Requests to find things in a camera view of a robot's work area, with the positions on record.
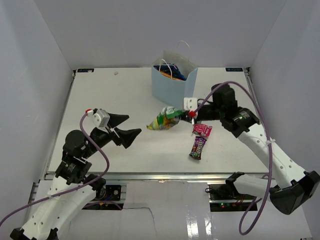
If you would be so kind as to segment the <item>brown M&M's packet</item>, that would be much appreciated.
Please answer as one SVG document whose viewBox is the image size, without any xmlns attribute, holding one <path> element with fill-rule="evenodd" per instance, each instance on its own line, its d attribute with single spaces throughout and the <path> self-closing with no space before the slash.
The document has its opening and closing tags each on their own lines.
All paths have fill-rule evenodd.
<svg viewBox="0 0 320 240">
<path fill-rule="evenodd" d="M 194 160 L 201 160 L 202 151 L 207 140 L 204 137 L 196 136 L 189 156 Z"/>
</svg>

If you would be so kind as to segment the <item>pink candy packet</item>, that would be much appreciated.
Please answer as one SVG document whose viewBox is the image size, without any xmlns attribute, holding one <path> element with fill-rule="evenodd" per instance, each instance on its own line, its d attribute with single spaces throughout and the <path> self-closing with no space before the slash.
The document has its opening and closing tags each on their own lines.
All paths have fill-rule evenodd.
<svg viewBox="0 0 320 240">
<path fill-rule="evenodd" d="M 210 125 L 197 123 L 194 125 L 192 133 L 196 134 L 202 138 L 208 138 L 211 134 L 213 127 Z"/>
</svg>

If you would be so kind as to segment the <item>blue table label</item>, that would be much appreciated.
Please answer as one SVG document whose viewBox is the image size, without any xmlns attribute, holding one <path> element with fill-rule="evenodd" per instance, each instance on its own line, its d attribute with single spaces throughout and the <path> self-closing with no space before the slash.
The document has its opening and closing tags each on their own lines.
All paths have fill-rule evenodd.
<svg viewBox="0 0 320 240">
<path fill-rule="evenodd" d="M 77 73 L 93 73 L 95 71 L 94 68 L 78 68 Z"/>
<path fill-rule="evenodd" d="M 227 72 L 243 72 L 241 67 L 226 67 L 225 70 Z"/>
</svg>

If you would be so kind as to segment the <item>right blue table label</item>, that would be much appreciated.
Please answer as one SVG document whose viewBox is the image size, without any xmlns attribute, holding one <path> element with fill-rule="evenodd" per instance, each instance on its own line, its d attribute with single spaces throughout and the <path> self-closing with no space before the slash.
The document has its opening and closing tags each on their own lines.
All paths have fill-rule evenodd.
<svg viewBox="0 0 320 240">
<path fill-rule="evenodd" d="M 226 67 L 225 70 L 227 72 L 243 72 L 241 67 Z"/>
</svg>

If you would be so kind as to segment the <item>orange potato chip bag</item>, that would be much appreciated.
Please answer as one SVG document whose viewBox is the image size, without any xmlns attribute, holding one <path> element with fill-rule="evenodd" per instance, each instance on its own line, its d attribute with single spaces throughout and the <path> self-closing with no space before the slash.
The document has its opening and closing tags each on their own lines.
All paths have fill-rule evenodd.
<svg viewBox="0 0 320 240">
<path fill-rule="evenodd" d="M 183 76 L 182 78 L 179 77 L 174 77 L 173 75 L 171 76 L 171 74 L 167 74 L 163 71 L 160 71 L 160 73 L 164 76 L 167 77 L 169 79 L 175 80 L 175 81 L 186 81 L 187 79 Z"/>
</svg>

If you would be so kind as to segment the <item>light blue paper bag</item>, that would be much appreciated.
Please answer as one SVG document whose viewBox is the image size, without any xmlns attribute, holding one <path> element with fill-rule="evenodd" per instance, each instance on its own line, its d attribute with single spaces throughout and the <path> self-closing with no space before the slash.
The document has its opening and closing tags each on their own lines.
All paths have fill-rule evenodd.
<svg viewBox="0 0 320 240">
<path fill-rule="evenodd" d="M 186 77 L 186 81 L 172 80 L 163 76 L 153 65 L 175 64 Z M 181 55 L 177 50 L 164 50 L 151 67 L 152 95 L 169 106 L 183 108 L 184 98 L 192 98 L 198 74 L 198 66 L 190 61 L 190 57 Z"/>
</svg>

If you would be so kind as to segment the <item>left blue table label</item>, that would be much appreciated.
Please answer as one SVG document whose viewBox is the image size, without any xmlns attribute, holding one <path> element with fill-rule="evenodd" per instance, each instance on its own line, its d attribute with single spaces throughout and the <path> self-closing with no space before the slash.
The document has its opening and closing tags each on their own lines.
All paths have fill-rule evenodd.
<svg viewBox="0 0 320 240">
<path fill-rule="evenodd" d="M 77 73 L 93 73 L 95 71 L 94 68 L 78 68 Z"/>
</svg>

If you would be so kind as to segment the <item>blue snack bag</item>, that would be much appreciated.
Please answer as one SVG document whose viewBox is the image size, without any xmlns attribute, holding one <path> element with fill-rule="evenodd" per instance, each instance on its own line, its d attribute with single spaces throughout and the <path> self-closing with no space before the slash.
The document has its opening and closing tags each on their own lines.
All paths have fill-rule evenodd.
<svg viewBox="0 0 320 240">
<path fill-rule="evenodd" d="M 158 71 L 158 72 L 164 72 L 167 73 L 171 76 L 174 76 L 176 78 L 186 78 L 179 70 L 179 68 L 172 63 L 162 63 L 162 64 L 155 64 L 153 67 Z"/>
</svg>

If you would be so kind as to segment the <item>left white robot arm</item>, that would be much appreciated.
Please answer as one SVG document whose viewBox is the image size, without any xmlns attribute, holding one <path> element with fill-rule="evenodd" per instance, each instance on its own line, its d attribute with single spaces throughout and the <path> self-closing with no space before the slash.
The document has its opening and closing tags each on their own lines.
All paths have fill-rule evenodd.
<svg viewBox="0 0 320 240">
<path fill-rule="evenodd" d="M 110 161 L 102 148 L 114 142 L 127 149 L 142 131 L 119 129 L 118 125 L 128 119 L 128 115 L 97 108 L 85 112 L 79 129 L 65 137 L 61 162 L 46 197 L 32 203 L 38 208 L 23 226 L 12 230 L 11 239 L 58 240 L 80 210 L 105 196 L 103 177 Z"/>
</svg>

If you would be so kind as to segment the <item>aluminium front rail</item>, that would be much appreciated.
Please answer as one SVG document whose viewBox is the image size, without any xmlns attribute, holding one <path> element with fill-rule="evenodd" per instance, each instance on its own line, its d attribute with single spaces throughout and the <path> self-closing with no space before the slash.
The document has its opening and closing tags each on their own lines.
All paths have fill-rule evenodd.
<svg viewBox="0 0 320 240">
<path fill-rule="evenodd" d="M 222 181 L 232 173 L 107 173 L 107 181 Z"/>
</svg>

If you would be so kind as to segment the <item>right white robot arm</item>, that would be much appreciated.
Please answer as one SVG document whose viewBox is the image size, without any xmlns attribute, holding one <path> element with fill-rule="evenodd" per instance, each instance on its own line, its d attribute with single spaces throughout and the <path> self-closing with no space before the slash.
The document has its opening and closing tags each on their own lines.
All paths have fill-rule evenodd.
<svg viewBox="0 0 320 240">
<path fill-rule="evenodd" d="M 245 144 L 268 168 L 270 177 L 256 178 L 243 172 L 235 172 L 225 181 L 226 195 L 236 200 L 242 195 L 266 197 L 285 215 L 290 215 L 315 193 L 320 176 L 316 171 L 306 171 L 295 163 L 275 142 L 267 136 L 264 124 L 248 108 L 240 107 L 235 91 L 229 84 L 212 86 L 212 102 L 198 103 L 194 97 L 183 100 L 186 111 L 183 120 L 220 121 L 224 129 Z"/>
</svg>

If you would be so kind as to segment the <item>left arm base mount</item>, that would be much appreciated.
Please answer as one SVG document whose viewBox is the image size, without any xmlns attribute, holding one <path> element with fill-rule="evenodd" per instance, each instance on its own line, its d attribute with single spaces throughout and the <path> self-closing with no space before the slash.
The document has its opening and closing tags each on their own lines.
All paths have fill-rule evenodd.
<svg viewBox="0 0 320 240">
<path fill-rule="evenodd" d="M 98 201 L 120 201 L 122 186 L 118 184 L 106 184 L 96 191 L 95 198 L 90 203 Z"/>
</svg>

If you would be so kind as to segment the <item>green snack bag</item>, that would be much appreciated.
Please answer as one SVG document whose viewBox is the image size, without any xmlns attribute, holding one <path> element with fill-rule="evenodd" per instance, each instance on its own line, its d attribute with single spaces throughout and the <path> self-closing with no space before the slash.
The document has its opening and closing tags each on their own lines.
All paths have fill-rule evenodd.
<svg viewBox="0 0 320 240">
<path fill-rule="evenodd" d="M 177 125 L 181 120 L 181 116 L 184 115 L 185 111 L 182 109 L 173 106 L 164 107 L 146 128 L 154 131 L 169 130 Z"/>
</svg>

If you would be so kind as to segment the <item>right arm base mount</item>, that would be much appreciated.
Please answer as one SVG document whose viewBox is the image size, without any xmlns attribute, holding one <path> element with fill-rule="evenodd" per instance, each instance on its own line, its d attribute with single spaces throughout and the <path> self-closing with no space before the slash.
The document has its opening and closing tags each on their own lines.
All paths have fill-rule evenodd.
<svg viewBox="0 0 320 240">
<path fill-rule="evenodd" d="M 225 180 L 225 183 L 209 184 L 204 191 L 209 194 L 210 200 L 233 200 L 234 204 L 240 204 L 244 200 L 256 199 L 249 194 L 240 194 L 234 186 L 234 181 L 244 174 L 244 172 L 235 172 Z"/>
</svg>

